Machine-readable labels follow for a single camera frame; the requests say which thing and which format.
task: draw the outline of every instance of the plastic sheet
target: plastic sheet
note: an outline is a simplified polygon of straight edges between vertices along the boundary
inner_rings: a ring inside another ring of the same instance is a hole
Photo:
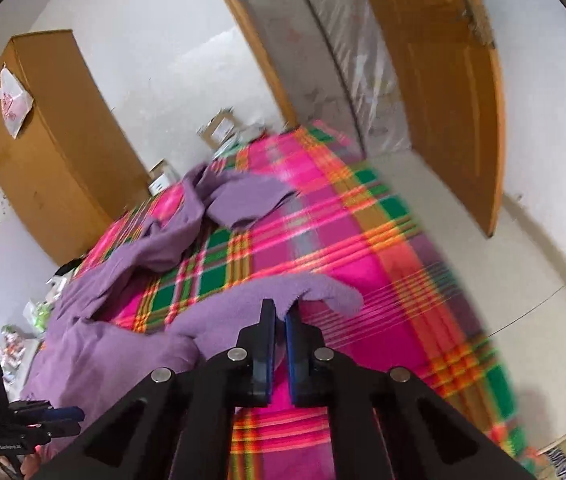
[[[362,148],[358,125],[368,156],[409,148],[396,73],[368,0],[241,1],[301,123],[323,120]]]

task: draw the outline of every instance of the wooden cabinet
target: wooden cabinet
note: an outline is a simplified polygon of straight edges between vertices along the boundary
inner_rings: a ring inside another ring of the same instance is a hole
[[[58,264],[146,200],[149,176],[100,95],[70,30],[15,36],[0,57],[34,98],[16,139],[0,113],[0,186]]]

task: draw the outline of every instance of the black cable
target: black cable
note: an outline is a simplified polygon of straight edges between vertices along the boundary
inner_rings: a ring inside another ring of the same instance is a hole
[[[354,106],[354,101],[352,101],[352,96],[349,93],[348,83],[347,81],[345,81],[345,75],[343,74],[343,71],[340,68],[340,64],[338,63],[338,57],[336,57],[336,52],[334,52],[332,44],[330,43],[330,37],[327,34],[325,27],[323,27],[322,21],[320,20],[320,16],[318,15],[318,12],[316,12],[316,9],[312,5],[312,0],[305,0],[305,3],[310,8],[312,17],[314,18],[314,21],[316,22],[316,25],[320,30],[320,34],[322,35],[327,50],[329,51],[330,56],[332,56],[332,61],[334,62],[334,67],[336,68],[336,74],[338,75],[338,80],[340,81],[340,85],[343,89],[343,92],[345,92],[345,96],[347,98],[349,105],[349,111],[352,114],[352,118],[354,119],[354,127],[356,129],[356,135],[358,136],[358,143],[360,144],[361,150],[363,152],[363,158],[367,158],[367,149],[365,148],[365,141],[363,139],[363,134],[361,132],[360,124],[358,123],[358,117],[356,116],[356,107]]]

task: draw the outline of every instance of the tiled floor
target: tiled floor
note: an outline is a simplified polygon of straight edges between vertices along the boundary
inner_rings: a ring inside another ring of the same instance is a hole
[[[486,239],[413,152],[371,163],[410,205],[455,270],[509,370],[530,445],[566,433],[566,288],[518,223],[502,210]]]

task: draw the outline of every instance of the colorful plaid blanket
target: colorful plaid blanket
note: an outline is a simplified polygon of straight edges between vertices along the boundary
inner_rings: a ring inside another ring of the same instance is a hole
[[[298,196],[258,222],[231,233],[206,224],[182,263],[147,275],[107,319],[137,332],[162,330],[210,294],[261,276],[322,272],[357,288],[361,312],[343,319],[322,304],[301,308],[327,345],[359,364],[414,370],[442,397],[525,462],[525,437],[502,365],[450,269],[388,186],[326,129],[300,128],[268,137],[214,163],[218,170],[274,174]],[[167,221],[178,209],[173,186],[116,222],[78,273],[138,237],[146,216]],[[242,410],[232,437],[230,478],[333,477],[325,409],[297,410],[288,399],[285,367],[277,370],[274,402]]]

